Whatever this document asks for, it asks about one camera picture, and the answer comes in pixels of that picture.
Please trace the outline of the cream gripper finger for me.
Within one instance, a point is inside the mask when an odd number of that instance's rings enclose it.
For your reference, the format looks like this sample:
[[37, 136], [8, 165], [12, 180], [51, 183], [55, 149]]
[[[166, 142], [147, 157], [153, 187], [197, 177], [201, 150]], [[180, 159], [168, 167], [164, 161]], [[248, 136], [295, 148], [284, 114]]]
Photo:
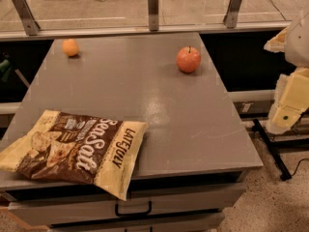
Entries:
[[271, 38], [264, 45], [264, 50], [278, 53], [285, 51], [286, 35], [288, 28], [281, 30], [276, 36]]
[[268, 113], [267, 131], [273, 134], [289, 131], [308, 108], [309, 69], [296, 68], [290, 75], [281, 74]]

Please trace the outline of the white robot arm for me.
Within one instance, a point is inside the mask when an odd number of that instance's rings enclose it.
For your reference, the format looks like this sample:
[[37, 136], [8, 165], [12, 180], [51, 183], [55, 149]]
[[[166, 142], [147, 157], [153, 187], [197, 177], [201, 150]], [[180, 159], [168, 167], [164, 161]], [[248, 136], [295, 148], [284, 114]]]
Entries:
[[271, 38], [264, 46], [270, 52], [283, 52], [285, 60], [296, 69], [280, 74], [274, 91], [274, 103], [268, 113], [266, 128], [270, 133], [289, 131], [309, 108], [309, 11]]

